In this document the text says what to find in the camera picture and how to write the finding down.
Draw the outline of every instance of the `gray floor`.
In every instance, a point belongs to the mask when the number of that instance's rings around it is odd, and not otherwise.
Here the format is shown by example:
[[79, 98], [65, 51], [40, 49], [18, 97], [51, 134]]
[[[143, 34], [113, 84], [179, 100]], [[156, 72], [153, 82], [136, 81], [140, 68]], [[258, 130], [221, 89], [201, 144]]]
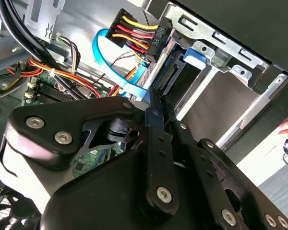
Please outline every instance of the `gray floor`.
[[262, 183], [259, 188], [288, 218], [288, 165]]

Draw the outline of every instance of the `white wire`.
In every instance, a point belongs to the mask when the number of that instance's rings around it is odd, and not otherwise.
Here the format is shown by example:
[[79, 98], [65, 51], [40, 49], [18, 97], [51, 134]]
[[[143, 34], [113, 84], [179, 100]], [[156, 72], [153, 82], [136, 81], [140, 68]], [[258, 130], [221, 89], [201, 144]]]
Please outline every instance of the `white wire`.
[[[69, 41], [64, 39], [63, 37], [59, 37], [59, 39], [65, 41], [66, 43], [69, 44]], [[76, 52], [76, 47], [74, 47], [74, 45], [71, 45], [71, 53], [72, 53], [72, 70], [71, 70], [71, 74], [75, 74], [76, 73], [76, 65], [77, 65], [77, 52]]]

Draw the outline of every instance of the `orange wire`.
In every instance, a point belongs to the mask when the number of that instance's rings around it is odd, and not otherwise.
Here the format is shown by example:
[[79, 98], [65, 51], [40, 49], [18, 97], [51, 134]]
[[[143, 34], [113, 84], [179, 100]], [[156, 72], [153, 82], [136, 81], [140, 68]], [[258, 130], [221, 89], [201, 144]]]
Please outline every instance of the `orange wire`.
[[[15, 75], [15, 71], [13, 71], [11, 68], [7, 67], [6, 69], [8, 72]], [[21, 72], [20, 77], [27, 77], [27, 78], [28, 77], [34, 77], [34, 76], [37, 76], [43, 72], [44, 72], [43, 69], [38, 68], [38, 69], [36, 69], [34, 71], [30, 71], [30, 72]]]
[[[51, 67], [46, 66], [46, 65], [44, 65], [42, 63], [36, 62], [32, 58], [28, 59], [28, 63], [29, 63], [29, 65], [33, 65], [33, 66], [37, 66], [37, 67], [40, 67], [40, 68], [44, 68], [47, 71], [52, 71]], [[78, 77], [76, 75], [61, 71], [61, 70], [56, 70], [55, 69], [55, 73], [60, 74], [60, 75], [62, 75], [64, 77], [66, 77], [66, 78], [70, 78], [70, 79], [72, 79], [74, 81], [77, 81], [77, 82], [81, 83], [85, 87], [87, 87], [87, 88], [91, 89], [92, 91], [94, 91], [94, 93], [96, 94], [97, 97], [99, 97], [99, 98], [102, 97], [101, 94], [90, 83], [88, 83], [84, 79], [82, 79], [82, 78], [80, 78], [80, 77]]]
[[112, 37], [123, 37], [123, 38], [126, 38], [136, 44], [138, 44], [139, 46], [143, 47], [144, 49], [148, 49], [149, 46], [148, 45], [145, 45], [144, 43], [138, 41], [138, 40], [135, 40], [133, 39], [132, 37], [128, 36], [128, 35], [124, 35], [124, 34], [112, 34]]
[[[126, 79], [129, 80], [136, 73], [137, 70], [138, 70], [137, 68], [134, 68], [134, 70], [130, 74], [128, 74], [128, 76], [126, 76]], [[116, 96], [119, 90], [120, 90], [120, 87], [118, 87], [117, 90], [115, 90], [115, 92], [113, 93], [113, 96]]]

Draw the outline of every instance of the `green circuit board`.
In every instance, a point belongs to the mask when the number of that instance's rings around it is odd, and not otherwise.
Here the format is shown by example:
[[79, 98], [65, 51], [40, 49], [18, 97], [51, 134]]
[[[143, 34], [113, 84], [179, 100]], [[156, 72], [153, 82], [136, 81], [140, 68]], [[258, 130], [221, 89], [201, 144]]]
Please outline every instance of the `green circuit board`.
[[[31, 82], [36, 83], [45, 83], [48, 86], [55, 88], [55, 80], [53, 77], [49, 76], [47, 72], [43, 72], [42, 74], [32, 77]], [[101, 90], [96, 87], [96, 89], [101, 93], [103, 97], [107, 97], [108, 92]], [[32, 100], [24, 100], [24, 106], [32, 106], [42, 104], [38, 99], [35, 101]], [[116, 144], [112, 147], [115, 151], [116, 155], [121, 153], [119, 144]], [[98, 149], [88, 152], [80, 157], [77, 157], [72, 165], [72, 173], [74, 177], [78, 177], [102, 164], [103, 162], [108, 160], [108, 155], [110, 154], [111, 149]]]

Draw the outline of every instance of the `yellow wire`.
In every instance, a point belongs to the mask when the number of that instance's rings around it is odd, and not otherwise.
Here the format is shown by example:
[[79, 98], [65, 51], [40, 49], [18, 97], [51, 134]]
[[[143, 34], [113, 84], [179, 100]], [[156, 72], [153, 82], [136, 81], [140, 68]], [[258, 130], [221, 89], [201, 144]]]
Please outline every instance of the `yellow wire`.
[[123, 16], [123, 19], [126, 22], [128, 22], [129, 24], [137, 26], [137, 27], [140, 27], [142, 29], [147, 29], [147, 30], [156, 30], [156, 29], [158, 29], [158, 25], [144, 25], [144, 24], [141, 24], [141, 23], [136, 23], [136, 22], [130, 20], [129, 18], [127, 18], [126, 16]]
[[6, 90], [9, 90], [11, 87], [13, 87], [17, 82], [18, 82], [19, 78], [17, 78], [15, 81], [13, 81], [12, 84], [10, 84], [6, 89], [4, 89], [5, 91]]
[[134, 50], [132, 50], [134, 52], [134, 54], [140, 59], [142, 60], [143, 62], [146, 62], [146, 63], [150, 63], [150, 61], [147, 61], [145, 60], [144, 58], [142, 58], [137, 52], [135, 52]]
[[13, 81], [13, 83], [11, 85], [9, 85], [5, 90], [9, 90], [11, 87], [13, 87], [17, 82], [18, 82], [19, 78], [17, 78], [15, 81]]
[[139, 46], [143, 47], [144, 49], [148, 49], [148, 46], [147, 46], [147, 45], [145, 45], [145, 44], [143, 44], [142, 42], [139, 42], [139, 41], [137, 41], [137, 40], [135, 40], [135, 39], [127, 36], [127, 35], [124, 35], [124, 34], [112, 34], [112, 36], [113, 36], [113, 37], [123, 37], [123, 38], [126, 38], [126, 39], [128, 39], [128, 40], [130, 40], [130, 41], [132, 41], [132, 42], [134, 42], [134, 43], [136, 43], [136, 44], [138, 44]]
[[[134, 71], [132, 71], [127, 77], [126, 79], [129, 80], [136, 72], [137, 72], [138, 68], [134, 69]], [[117, 90], [115, 90], [115, 92], [113, 93], [113, 97], [116, 96], [120, 91], [120, 87], [117, 88]]]
[[[36, 62], [33, 61], [33, 60], [30, 60], [30, 61], [31, 61], [35, 66], [37, 66], [37, 67], [39, 67], [39, 68], [41, 68], [41, 69], [43, 69], [43, 70], [52, 71], [51, 68], [45, 68], [45, 67], [39, 65], [38, 63], [36, 63]], [[64, 74], [64, 73], [57, 72], [56, 70], [55, 70], [54, 72], [57, 73], [57, 74], [59, 74], [59, 75], [62, 75], [62, 76], [64, 76], [64, 77], [66, 77], [66, 78], [72, 79], [72, 80], [78, 82], [79, 84], [83, 85], [83, 83], [82, 83], [81, 81], [79, 81], [79, 80], [76, 79], [76, 78], [73, 78], [72, 76], [69, 76], [69, 75]]]

